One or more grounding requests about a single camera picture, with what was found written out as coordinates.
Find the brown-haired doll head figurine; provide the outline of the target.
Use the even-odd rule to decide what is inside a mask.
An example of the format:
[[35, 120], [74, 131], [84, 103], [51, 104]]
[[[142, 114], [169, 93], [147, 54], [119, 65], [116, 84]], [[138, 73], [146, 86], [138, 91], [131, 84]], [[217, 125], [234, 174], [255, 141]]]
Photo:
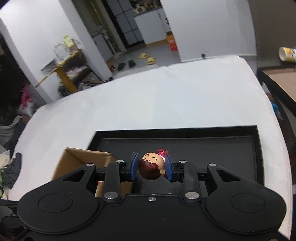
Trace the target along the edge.
[[144, 154], [138, 163], [138, 171], [146, 180], [157, 180], [161, 176], [167, 178], [165, 171], [165, 156], [168, 151], [159, 149], [157, 153], [148, 152]]

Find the brown cardboard box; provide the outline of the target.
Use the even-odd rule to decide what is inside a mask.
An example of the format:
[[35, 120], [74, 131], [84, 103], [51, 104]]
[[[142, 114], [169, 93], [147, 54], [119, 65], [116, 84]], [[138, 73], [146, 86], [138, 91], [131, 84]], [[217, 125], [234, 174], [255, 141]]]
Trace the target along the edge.
[[[118, 159], [109, 152], [100, 152], [100, 151], [90, 151], [83, 149], [75, 148], [66, 148], [58, 164], [56, 165], [55, 171], [53, 173], [51, 181], [60, 178], [68, 173], [71, 173], [75, 170], [79, 170], [73, 178], [70, 178], [70, 182], [79, 182], [82, 180], [83, 175], [87, 171], [94, 171], [96, 169], [107, 168], [110, 163], [116, 162]], [[89, 187], [96, 187], [95, 197], [101, 198], [103, 193], [104, 177], [102, 180], [98, 179], [96, 174], [94, 177], [90, 178]], [[131, 193], [132, 191], [131, 182], [122, 182], [120, 184], [121, 196], [124, 197], [126, 194]]]

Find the black shallow tray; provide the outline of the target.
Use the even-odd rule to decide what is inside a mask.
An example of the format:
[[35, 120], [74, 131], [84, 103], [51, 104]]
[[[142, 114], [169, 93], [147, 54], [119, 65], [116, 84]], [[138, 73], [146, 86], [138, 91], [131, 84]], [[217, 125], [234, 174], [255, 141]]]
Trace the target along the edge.
[[98, 131], [89, 150], [128, 160], [159, 149], [177, 162], [192, 162], [201, 171], [216, 163], [243, 178], [264, 184], [263, 157], [257, 126]]

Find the left black slipper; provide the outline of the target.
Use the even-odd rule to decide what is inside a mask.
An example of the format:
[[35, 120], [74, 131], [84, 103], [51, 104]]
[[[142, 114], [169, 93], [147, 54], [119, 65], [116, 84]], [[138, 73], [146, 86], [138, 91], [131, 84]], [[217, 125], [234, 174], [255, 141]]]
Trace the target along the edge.
[[126, 63], [119, 63], [119, 65], [117, 67], [117, 70], [121, 71], [121, 70], [123, 70], [125, 68], [125, 66], [126, 66]]

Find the black slipper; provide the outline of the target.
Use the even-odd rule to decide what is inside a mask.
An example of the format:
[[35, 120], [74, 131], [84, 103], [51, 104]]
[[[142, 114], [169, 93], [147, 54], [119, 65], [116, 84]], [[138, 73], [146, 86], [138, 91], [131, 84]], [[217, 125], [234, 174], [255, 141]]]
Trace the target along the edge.
[[121, 70], [123, 70], [125, 68], [125, 66], [126, 66], [126, 63], [119, 63], [119, 65], [117, 67], [117, 70], [121, 71]]
[[129, 68], [135, 67], [136, 66], [135, 61], [133, 61], [133, 60], [128, 61], [128, 66], [129, 66]]

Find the right black slipper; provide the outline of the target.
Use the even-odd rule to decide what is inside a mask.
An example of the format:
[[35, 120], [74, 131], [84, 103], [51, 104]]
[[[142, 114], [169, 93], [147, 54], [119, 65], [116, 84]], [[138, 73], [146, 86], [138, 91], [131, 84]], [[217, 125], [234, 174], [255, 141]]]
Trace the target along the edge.
[[135, 67], [136, 66], [135, 61], [133, 61], [133, 60], [128, 61], [128, 66], [129, 66], [129, 68]]

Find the right yellow slipper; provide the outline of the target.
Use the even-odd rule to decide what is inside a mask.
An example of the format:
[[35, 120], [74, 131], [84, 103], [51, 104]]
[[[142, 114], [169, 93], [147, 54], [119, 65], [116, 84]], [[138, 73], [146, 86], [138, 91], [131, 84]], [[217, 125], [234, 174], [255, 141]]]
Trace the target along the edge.
[[147, 65], [154, 65], [155, 63], [156, 63], [156, 61], [153, 57], [147, 58]]

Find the yellow slipper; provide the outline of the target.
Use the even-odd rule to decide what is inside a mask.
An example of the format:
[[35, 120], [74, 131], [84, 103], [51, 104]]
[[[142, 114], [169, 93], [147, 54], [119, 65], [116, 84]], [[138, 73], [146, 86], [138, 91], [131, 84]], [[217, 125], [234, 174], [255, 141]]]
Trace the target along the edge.
[[149, 58], [149, 57], [150, 57], [150, 55], [147, 54], [147, 53], [141, 53], [141, 54], [138, 56], [139, 59], [147, 59], [147, 58]]
[[153, 57], [147, 58], [147, 65], [154, 65], [155, 63], [156, 63], [156, 61]]

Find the left yellow slipper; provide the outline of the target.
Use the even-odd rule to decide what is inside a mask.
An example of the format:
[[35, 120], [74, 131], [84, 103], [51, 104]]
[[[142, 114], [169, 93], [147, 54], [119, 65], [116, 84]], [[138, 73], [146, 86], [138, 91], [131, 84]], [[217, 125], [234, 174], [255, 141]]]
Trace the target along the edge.
[[149, 57], [150, 57], [150, 55], [147, 54], [147, 53], [141, 53], [141, 54], [138, 56], [139, 59], [147, 59], [147, 58], [149, 58]]

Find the yellow side table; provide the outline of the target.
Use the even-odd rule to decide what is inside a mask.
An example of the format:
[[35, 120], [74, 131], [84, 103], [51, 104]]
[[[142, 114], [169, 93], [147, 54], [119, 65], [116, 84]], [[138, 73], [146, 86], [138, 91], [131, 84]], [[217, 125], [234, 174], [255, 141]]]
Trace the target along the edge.
[[39, 87], [49, 76], [56, 73], [60, 78], [60, 81], [64, 88], [70, 93], [78, 92], [79, 83], [88, 75], [93, 73], [92, 69], [87, 65], [86, 58], [81, 49], [72, 53], [62, 62], [56, 63], [53, 61], [53, 67], [51, 63], [46, 65], [43, 70], [49, 67], [49, 72], [43, 77], [41, 81], [36, 84], [36, 88]]

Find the orange cardboard box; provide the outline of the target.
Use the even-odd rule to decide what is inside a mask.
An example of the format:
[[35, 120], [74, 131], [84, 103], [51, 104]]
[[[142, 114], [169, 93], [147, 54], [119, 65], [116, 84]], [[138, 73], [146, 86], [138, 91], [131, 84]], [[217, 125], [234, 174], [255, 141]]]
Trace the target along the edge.
[[175, 38], [171, 32], [167, 32], [166, 41], [168, 42], [168, 45], [169, 45], [171, 51], [177, 51], [177, 49], [178, 49], [177, 44], [176, 44]]

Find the glass jar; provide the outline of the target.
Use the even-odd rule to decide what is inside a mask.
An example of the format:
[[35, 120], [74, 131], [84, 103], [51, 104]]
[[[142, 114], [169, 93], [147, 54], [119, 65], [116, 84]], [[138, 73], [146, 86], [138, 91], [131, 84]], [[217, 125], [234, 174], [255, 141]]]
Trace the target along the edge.
[[66, 46], [62, 43], [56, 43], [54, 45], [54, 53], [58, 62], [63, 62], [70, 56]]

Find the white cabinet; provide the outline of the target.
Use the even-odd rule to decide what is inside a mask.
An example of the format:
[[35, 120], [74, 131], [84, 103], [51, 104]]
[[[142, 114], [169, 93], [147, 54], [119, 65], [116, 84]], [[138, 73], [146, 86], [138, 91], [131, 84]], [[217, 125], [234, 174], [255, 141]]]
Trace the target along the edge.
[[170, 26], [163, 8], [152, 9], [134, 17], [146, 45], [166, 40]]

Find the black framed brown board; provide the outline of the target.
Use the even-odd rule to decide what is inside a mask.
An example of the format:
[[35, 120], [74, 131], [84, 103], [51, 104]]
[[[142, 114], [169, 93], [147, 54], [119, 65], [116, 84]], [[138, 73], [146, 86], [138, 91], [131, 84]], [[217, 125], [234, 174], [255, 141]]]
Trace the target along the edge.
[[257, 68], [257, 79], [260, 84], [265, 84], [273, 97], [275, 104], [283, 118], [284, 139], [288, 142], [288, 149], [295, 149], [295, 101], [271, 77]]

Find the yellow paper cup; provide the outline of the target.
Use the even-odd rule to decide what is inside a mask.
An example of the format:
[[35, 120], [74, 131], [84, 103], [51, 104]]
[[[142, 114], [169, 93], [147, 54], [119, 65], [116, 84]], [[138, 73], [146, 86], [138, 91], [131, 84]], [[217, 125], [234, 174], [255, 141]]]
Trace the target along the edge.
[[295, 62], [296, 61], [296, 49], [288, 47], [280, 47], [278, 49], [278, 55], [281, 61]]

